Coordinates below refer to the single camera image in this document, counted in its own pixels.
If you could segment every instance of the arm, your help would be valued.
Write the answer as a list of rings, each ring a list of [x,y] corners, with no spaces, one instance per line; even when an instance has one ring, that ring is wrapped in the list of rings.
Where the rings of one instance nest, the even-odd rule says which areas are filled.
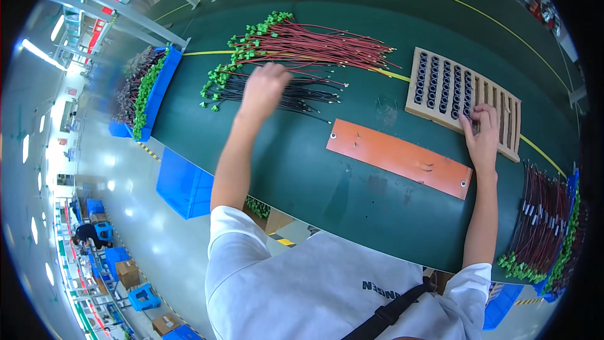
[[[495,158],[499,144],[499,122],[496,110],[480,104],[474,107],[470,118],[480,123],[480,132],[472,132],[470,121],[460,116],[466,135],[467,149],[476,171],[476,203],[466,233],[463,248],[463,266],[493,263],[497,241],[497,172]]]
[[[219,206],[243,209],[249,191],[254,141],[264,120],[277,107],[291,78],[283,65],[274,63],[256,67],[249,76],[241,107],[232,122],[231,133],[216,167],[211,210]]]

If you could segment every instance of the wooden jig board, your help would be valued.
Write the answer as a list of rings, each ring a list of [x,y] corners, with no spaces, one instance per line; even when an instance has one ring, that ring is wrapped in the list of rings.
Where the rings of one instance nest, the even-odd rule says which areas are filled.
[[[404,140],[336,119],[328,150],[466,199],[472,168]]]
[[[428,55],[428,61],[432,60],[433,56],[439,57],[439,75],[438,75],[438,84],[436,90],[436,100],[434,104],[434,109],[430,109],[427,106],[428,101],[428,87],[424,89],[424,95],[421,104],[417,104],[414,102],[416,88],[417,88],[417,75],[420,64],[420,54],[421,52],[426,52]],[[409,92],[407,94],[407,102],[405,105],[405,111],[417,115],[419,117],[424,117],[426,119],[432,120],[438,124],[444,125],[449,129],[455,130],[459,133],[463,134],[463,128],[461,127],[461,122],[458,119],[453,119],[451,117],[452,111],[452,92],[453,92],[453,83],[450,84],[449,89],[449,100],[447,103],[447,109],[445,113],[441,113],[439,110],[440,100],[442,98],[442,90],[443,90],[443,71],[445,61],[449,61],[451,65],[451,72],[454,69],[455,65],[459,65],[461,67],[461,77],[463,83],[463,77],[466,71],[472,73],[472,97],[471,97],[471,107],[478,105],[480,103],[486,102],[497,110],[497,115],[500,121],[500,143],[498,147],[498,151],[508,159],[513,162],[518,163],[520,158],[518,157],[518,144],[520,142],[520,100],[517,99],[516,96],[510,94],[507,90],[500,87],[490,79],[485,76],[480,75],[472,69],[467,68],[466,66],[459,64],[449,58],[443,57],[442,55],[432,53],[428,50],[415,48],[413,53],[413,66],[411,70],[411,81],[409,83]],[[461,103],[464,101],[464,86],[461,85],[461,97],[460,97],[460,107],[463,107]]]

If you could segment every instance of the cardboard box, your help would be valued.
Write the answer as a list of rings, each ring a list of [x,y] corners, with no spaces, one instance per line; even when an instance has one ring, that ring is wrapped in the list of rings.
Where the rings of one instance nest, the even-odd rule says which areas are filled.
[[[107,215],[105,215],[104,213],[91,214],[90,222],[92,222],[92,224],[96,224],[96,223],[100,223],[100,222],[107,222]]]
[[[138,276],[138,268],[132,259],[116,263],[115,270],[125,290],[141,283]]]
[[[174,319],[172,314],[165,314],[152,320],[151,326],[153,327],[153,331],[157,332],[157,334],[161,337],[172,330],[177,329],[181,325],[176,321],[176,319]]]
[[[98,290],[101,294],[104,294],[104,295],[109,294],[109,292],[107,291],[107,288],[105,287],[105,284],[103,284],[102,278],[95,277],[94,280],[97,282]]]
[[[276,208],[271,208],[268,218],[260,218],[258,215],[255,215],[247,205],[243,207],[243,212],[249,215],[266,234],[272,234],[294,221],[294,218]]]

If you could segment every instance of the factory floor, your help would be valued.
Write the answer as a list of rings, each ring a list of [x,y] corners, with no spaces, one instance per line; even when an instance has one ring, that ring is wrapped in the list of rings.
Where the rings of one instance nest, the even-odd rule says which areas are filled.
[[[160,163],[139,144],[109,134],[109,117],[91,110],[81,136],[78,175],[96,176],[96,189],[118,234],[117,245],[129,251],[146,279],[161,295],[158,309],[126,316],[143,338],[158,339],[150,320],[169,312],[191,325],[207,339],[214,339],[205,306],[204,278],[208,264],[210,216],[184,220],[155,192]],[[164,146],[151,138],[145,143],[160,159]],[[113,190],[108,189],[112,181]],[[295,220],[278,235],[299,244],[309,236],[306,223]],[[268,239],[273,255],[289,247]],[[525,286],[519,300],[536,298]],[[531,340],[539,335],[555,310],[557,301],[518,305],[511,308],[497,329],[483,338]]]

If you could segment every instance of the yellow black hazard tape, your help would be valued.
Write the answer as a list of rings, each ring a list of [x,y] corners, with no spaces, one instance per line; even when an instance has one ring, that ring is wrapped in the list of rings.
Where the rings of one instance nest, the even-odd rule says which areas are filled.
[[[514,306],[518,306],[519,304],[541,303],[542,301],[543,301],[543,298],[518,300],[518,301],[514,302]]]
[[[147,154],[151,155],[151,156],[152,156],[152,157],[153,157],[153,158],[154,158],[156,161],[161,162],[161,159],[159,158],[159,156],[157,156],[157,154],[156,154],[156,153],[154,153],[153,151],[151,151],[151,150],[149,149],[149,147],[145,146],[145,144],[144,144],[144,143],[142,143],[142,142],[137,142],[137,143],[138,143],[138,145],[139,145],[140,147],[142,147],[142,148],[143,148],[143,150],[147,151]]]
[[[284,245],[284,246],[288,246],[288,247],[290,247],[290,248],[293,248],[293,247],[295,247],[295,246],[296,246],[296,243],[294,243],[294,242],[292,242],[292,241],[289,241],[289,240],[285,239],[284,237],[282,237],[282,236],[280,236],[280,235],[277,235],[277,234],[276,234],[276,233],[274,233],[274,232],[273,232],[272,234],[268,234],[268,236],[269,236],[270,238],[275,239],[276,241],[278,241],[279,243],[281,243],[281,244],[282,244],[282,245]]]

